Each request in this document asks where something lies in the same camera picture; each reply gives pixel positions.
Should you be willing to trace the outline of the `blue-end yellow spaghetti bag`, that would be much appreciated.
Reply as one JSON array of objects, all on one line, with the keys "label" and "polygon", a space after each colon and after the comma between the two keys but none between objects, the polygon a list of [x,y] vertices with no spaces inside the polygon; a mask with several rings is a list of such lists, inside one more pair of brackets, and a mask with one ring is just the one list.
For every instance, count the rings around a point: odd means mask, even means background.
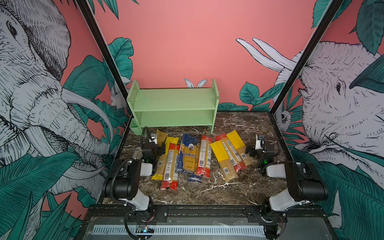
[{"label": "blue-end yellow spaghetti bag", "polygon": [[198,168],[198,164],[199,164],[199,154],[200,154],[200,144],[199,143],[197,143],[196,148],[197,148],[197,151],[196,151],[195,171],[194,171],[193,174],[189,175],[188,182],[201,183],[202,182],[201,175],[197,175],[196,174],[196,171],[197,171],[197,168]]}]

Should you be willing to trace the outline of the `yellow spaghetti bag left long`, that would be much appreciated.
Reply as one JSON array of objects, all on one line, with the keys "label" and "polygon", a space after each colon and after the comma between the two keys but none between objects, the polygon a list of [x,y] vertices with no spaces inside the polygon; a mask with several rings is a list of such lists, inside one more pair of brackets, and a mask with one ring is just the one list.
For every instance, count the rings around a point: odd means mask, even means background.
[{"label": "yellow spaghetti bag left long", "polygon": [[176,145],[178,143],[179,138],[167,137],[165,141],[165,153],[159,157],[157,163],[157,170],[155,174],[152,176],[152,180],[162,181],[164,178],[164,172],[167,163],[168,151],[170,144]]}]

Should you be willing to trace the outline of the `black frame post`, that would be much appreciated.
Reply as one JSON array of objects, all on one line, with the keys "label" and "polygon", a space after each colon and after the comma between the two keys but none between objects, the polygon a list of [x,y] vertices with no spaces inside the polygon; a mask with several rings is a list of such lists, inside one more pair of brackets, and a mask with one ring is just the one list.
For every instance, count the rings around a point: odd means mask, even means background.
[{"label": "black frame post", "polygon": [[306,62],[308,61],[309,57],[312,55],[316,45],[319,43],[321,38],[323,37],[324,33],[326,32],[328,26],[332,22],[334,16],[336,15],[337,11],[341,7],[342,3],[344,1],[342,0],[333,0],[330,1],[327,8],[325,9],[324,14],[322,15],[320,22],[318,26],[316,27],[314,33],[311,36],[311,39],[309,40],[308,44],[306,45],[305,49],[303,50],[303,53],[301,57],[299,58],[298,63],[295,65],[294,69],[292,70],[292,73],[290,74],[287,82],[285,83],[281,93],[279,94],[276,102],[274,103],[273,107],[270,110],[270,114],[274,115],[282,101],[284,100],[285,96],[288,94],[289,90],[295,83],[296,79],[299,76],[299,73],[304,68]]},{"label": "black frame post", "polygon": [[110,49],[94,17],[92,9],[90,8],[89,2],[84,0],[76,0],[76,3],[98,45],[99,50],[102,53],[103,58],[106,60],[107,66],[109,67],[111,74],[117,86],[119,87],[119,90],[121,91],[122,97],[124,98],[125,102],[127,102],[127,89],[122,81],[122,76],[117,68],[115,60],[112,57]]}]

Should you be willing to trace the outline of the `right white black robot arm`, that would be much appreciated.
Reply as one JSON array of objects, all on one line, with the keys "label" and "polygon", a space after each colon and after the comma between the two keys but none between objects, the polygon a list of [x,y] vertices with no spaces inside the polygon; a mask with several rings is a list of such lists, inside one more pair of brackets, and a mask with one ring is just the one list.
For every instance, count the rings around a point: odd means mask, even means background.
[{"label": "right white black robot arm", "polygon": [[266,223],[277,221],[287,210],[296,206],[328,198],[328,188],[313,163],[275,162],[274,157],[278,153],[266,142],[265,136],[257,135],[255,146],[247,147],[246,152],[257,158],[257,171],[262,176],[285,179],[287,182],[286,189],[264,200],[260,215]]}]

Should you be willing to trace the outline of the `left black frame post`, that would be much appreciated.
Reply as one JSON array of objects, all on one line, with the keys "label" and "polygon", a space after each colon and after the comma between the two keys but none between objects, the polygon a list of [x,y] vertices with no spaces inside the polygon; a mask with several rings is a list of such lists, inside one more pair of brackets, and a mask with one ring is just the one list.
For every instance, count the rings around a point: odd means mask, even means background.
[{"label": "left black frame post", "polygon": [[112,57],[110,49],[94,17],[92,9],[90,8],[89,2],[84,0],[76,0],[76,3],[98,45],[99,50],[102,53],[103,58],[106,60],[107,66],[109,67],[111,74],[117,86],[119,87],[119,90],[121,91],[122,97],[124,98],[125,102],[127,102],[127,89],[122,81],[122,76],[117,68],[115,60]]}]

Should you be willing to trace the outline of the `right black frame post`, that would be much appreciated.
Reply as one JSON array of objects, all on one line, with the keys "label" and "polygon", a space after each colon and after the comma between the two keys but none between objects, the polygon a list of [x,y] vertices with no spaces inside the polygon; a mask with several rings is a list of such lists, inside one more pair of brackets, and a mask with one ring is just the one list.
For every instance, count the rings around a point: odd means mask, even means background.
[{"label": "right black frame post", "polygon": [[282,101],[284,100],[285,96],[288,94],[289,90],[295,83],[296,79],[299,76],[299,73],[304,68],[306,62],[308,61],[309,57],[312,55],[316,45],[319,43],[321,38],[323,37],[324,33],[326,32],[328,26],[332,22],[334,16],[336,15],[337,11],[341,7],[342,3],[344,1],[342,0],[333,0],[330,1],[327,8],[325,9],[324,14],[322,15],[320,22],[318,26],[316,27],[314,33],[311,36],[311,39],[309,40],[308,44],[306,45],[305,49],[303,50],[303,53],[301,57],[299,58],[298,63],[295,65],[294,69],[292,70],[292,73],[290,74],[287,82],[285,83],[281,93],[279,94],[276,102],[274,103],[273,107],[270,110],[270,114],[274,115]]}]

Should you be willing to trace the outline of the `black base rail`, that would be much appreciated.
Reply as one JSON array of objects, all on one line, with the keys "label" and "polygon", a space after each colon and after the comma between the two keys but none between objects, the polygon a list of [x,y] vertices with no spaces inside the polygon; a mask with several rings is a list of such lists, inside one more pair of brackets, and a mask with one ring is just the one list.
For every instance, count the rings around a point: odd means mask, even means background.
[{"label": "black base rail", "polygon": [[85,230],[91,224],[92,218],[116,218],[128,220],[133,223],[165,223],[172,217],[180,217],[187,220],[193,218],[245,218],[250,223],[278,224],[293,221],[293,219],[304,219],[309,222],[312,219],[320,219],[327,227],[331,224],[323,209],[316,205],[296,206],[285,212],[275,212],[267,207],[258,205],[153,205],[148,210],[134,211],[122,205],[92,205],[81,225]]}]

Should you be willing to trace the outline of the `yellow label spaghetti bag far-left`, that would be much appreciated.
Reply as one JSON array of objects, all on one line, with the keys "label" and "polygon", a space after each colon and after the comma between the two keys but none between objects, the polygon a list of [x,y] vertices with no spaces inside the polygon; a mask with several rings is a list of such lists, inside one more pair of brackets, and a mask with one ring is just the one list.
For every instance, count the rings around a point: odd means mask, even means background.
[{"label": "yellow label spaghetti bag far-left", "polygon": [[168,137],[168,134],[157,130],[156,140],[157,140],[158,146],[162,146],[166,142],[167,137]]}]

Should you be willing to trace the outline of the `blue yellow spaghetti bag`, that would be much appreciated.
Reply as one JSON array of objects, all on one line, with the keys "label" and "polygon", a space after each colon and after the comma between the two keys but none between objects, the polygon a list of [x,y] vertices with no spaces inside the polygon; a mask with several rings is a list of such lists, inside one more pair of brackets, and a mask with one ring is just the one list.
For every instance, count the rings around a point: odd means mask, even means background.
[{"label": "blue yellow spaghetti bag", "polygon": [[180,145],[177,170],[179,173],[196,171],[197,163],[197,138],[184,134]]}]

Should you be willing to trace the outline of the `yellow spaghetti bag centre-right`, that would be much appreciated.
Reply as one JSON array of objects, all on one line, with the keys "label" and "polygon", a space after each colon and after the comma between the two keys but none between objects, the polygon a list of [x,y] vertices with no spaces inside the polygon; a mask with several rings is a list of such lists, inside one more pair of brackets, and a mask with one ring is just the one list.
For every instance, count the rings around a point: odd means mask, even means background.
[{"label": "yellow spaghetti bag centre-right", "polygon": [[216,141],[210,144],[212,151],[220,165],[222,175],[226,182],[237,179],[238,174],[232,165],[230,156],[228,155],[222,141]]}]

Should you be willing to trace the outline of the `red spaghetti bag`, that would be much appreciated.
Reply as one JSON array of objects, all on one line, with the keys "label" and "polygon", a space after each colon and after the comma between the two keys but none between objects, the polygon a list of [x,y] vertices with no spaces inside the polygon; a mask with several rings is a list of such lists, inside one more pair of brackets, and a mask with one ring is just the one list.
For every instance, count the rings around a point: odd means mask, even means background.
[{"label": "red spaghetti bag", "polygon": [[231,143],[231,141],[229,140],[229,138],[227,137],[226,134],[222,134],[222,135],[219,135],[219,136],[216,136],[215,137],[216,141],[221,141],[230,160],[231,160],[231,163],[235,169],[235,171],[238,173],[239,171],[241,170],[246,170],[248,167],[244,164],[242,158],[240,157],[240,155],[238,154],[238,152],[236,151],[235,147],[233,146],[233,144]]},{"label": "red spaghetti bag", "polygon": [[160,190],[171,189],[176,191],[178,188],[178,161],[180,145],[170,144],[165,172]]},{"label": "red spaghetti bag", "polygon": [[212,160],[212,148],[210,144],[212,138],[202,135],[199,158],[197,162],[196,174],[205,178],[210,178],[211,175],[211,160]]}]

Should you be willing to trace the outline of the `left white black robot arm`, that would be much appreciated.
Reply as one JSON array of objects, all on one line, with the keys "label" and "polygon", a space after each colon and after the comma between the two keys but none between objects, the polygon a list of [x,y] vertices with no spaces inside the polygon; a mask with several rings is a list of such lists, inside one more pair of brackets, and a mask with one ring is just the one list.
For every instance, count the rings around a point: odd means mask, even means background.
[{"label": "left white black robot arm", "polygon": [[152,221],[156,212],[152,198],[139,189],[140,179],[155,176],[164,165],[160,157],[165,156],[167,136],[159,131],[149,134],[144,130],[137,156],[121,161],[102,187],[103,197],[132,208],[143,222]]}]

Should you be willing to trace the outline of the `green two-tier shelf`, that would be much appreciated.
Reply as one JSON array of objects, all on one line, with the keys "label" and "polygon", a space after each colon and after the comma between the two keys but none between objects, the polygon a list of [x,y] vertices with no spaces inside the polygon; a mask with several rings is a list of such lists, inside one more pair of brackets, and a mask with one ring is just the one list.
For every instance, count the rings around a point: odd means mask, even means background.
[{"label": "green two-tier shelf", "polygon": [[219,101],[215,79],[211,88],[184,89],[140,89],[134,80],[127,97],[130,129],[140,136],[144,127],[207,126],[212,134]]}]

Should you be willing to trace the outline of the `clear white label spaghetti bag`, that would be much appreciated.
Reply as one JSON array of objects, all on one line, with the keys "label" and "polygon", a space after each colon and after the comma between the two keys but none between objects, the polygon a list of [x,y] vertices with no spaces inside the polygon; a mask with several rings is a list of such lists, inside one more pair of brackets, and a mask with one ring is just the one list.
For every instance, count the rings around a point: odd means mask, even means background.
[{"label": "clear white label spaghetti bag", "polygon": [[142,158],[142,149],[141,147],[136,147],[135,148],[135,151],[134,151],[134,154],[132,156],[132,159],[133,160],[140,160]]}]

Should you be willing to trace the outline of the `yellow spaghetti bag far-right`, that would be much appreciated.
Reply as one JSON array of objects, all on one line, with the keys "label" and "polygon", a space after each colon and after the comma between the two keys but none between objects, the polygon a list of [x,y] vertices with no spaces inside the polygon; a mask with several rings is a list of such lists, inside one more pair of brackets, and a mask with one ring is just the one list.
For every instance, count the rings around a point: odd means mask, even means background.
[{"label": "yellow spaghetti bag far-right", "polygon": [[245,166],[250,166],[254,160],[246,154],[246,145],[237,133],[236,130],[227,134],[229,141],[231,142],[231,146],[235,150],[235,155],[239,161],[239,163],[243,163]]}]

